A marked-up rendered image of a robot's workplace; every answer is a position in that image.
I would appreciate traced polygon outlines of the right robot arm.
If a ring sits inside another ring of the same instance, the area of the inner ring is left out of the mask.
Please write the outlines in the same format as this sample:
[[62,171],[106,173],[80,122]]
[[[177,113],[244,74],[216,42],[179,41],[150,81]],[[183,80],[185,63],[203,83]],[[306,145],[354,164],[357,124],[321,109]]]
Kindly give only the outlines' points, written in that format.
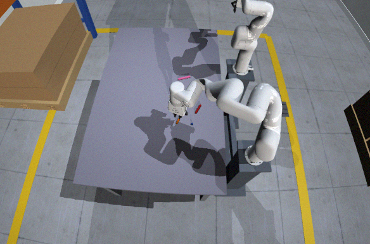
[[249,65],[250,59],[257,47],[257,39],[272,18],[274,8],[271,3],[256,0],[241,0],[241,5],[244,14],[258,16],[250,25],[238,25],[231,39],[232,48],[240,49],[233,71],[238,75],[246,75],[253,70]]

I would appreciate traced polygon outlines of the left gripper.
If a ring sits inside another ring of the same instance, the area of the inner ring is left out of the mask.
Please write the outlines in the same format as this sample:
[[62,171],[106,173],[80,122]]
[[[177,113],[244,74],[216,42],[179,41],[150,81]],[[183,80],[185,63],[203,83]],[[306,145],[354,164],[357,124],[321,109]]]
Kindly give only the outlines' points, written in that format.
[[174,106],[174,105],[171,104],[170,100],[169,100],[168,110],[174,114],[174,117],[176,117],[176,115],[178,115],[179,119],[182,118],[185,115],[188,115],[186,106],[184,106],[184,105]]

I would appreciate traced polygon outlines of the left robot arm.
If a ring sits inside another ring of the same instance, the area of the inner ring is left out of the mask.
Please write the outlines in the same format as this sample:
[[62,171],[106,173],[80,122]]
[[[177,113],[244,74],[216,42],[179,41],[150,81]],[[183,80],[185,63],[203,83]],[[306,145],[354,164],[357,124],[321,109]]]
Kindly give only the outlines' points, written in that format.
[[[194,107],[202,91],[210,101],[216,101],[220,110],[252,124],[261,123],[255,144],[245,150],[245,159],[251,165],[274,159],[281,131],[282,103],[278,92],[269,84],[257,84],[247,101],[239,103],[244,85],[237,78],[211,82],[193,80],[189,86],[175,81],[170,85],[170,102],[174,106]],[[277,145],[277,146],[276,146]]]

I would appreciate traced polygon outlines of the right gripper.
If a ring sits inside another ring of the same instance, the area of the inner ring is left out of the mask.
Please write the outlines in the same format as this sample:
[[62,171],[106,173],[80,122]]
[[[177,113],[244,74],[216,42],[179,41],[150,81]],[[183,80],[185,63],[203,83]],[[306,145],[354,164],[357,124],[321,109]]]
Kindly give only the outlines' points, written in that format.
[[[236,3],[236,4],[235,4]],[[241,6],[241,0],[236,0],[236,1],[234,1],[234,2],[232,2],[231,3],[232,4],[232,6],[233,6],[233,8],[234,8],[234,13],[236,12],[236,8],[242,8],[242,6]],[[234,5],[235,4],[235,5]]]

